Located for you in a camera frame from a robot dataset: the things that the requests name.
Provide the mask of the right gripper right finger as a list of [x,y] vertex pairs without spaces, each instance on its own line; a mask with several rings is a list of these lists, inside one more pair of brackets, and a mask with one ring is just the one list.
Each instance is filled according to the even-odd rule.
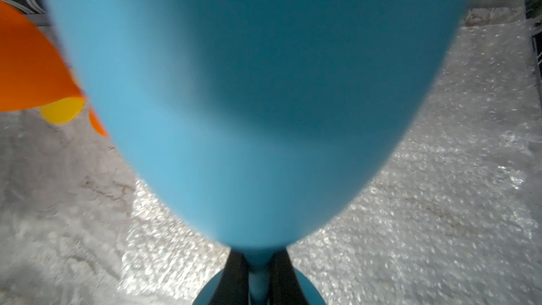
[[278,251],[269,264],[271,305],[309,305],[286,249]]

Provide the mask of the blue wine glass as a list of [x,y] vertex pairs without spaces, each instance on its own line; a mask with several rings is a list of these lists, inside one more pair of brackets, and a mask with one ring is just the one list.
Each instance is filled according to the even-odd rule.
[[325,226],[421,106],[467,0],[46,0],[83,90],[160,199],[248,262]]

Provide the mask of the yellow wine glass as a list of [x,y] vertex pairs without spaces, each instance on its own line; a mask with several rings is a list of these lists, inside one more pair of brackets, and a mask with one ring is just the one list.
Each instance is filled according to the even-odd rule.
[[66,124],[84,109],[86,101],[81,97],[68,97],[38,108],[40,116],[50,124]]

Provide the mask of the bubble wrap of blue glass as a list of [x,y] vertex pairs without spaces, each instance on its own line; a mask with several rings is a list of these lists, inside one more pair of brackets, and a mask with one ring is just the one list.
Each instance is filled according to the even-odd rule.
[[310,303],[541,303],[531,29],[518,19],[460,28],[380,174],[290,247]]

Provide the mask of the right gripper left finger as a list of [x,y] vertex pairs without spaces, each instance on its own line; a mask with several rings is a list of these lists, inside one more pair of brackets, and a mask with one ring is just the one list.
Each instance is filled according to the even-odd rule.
[[207,304],[248,305],[248,273],[244,255],[231,250],[224,269],[207,284],[210,288]]

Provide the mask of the orange wine glass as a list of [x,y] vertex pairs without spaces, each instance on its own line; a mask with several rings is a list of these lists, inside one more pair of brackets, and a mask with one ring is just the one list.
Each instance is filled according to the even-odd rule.
[[75,72],[28,18],[1,2],[1,111],[32,110],[87,97]]

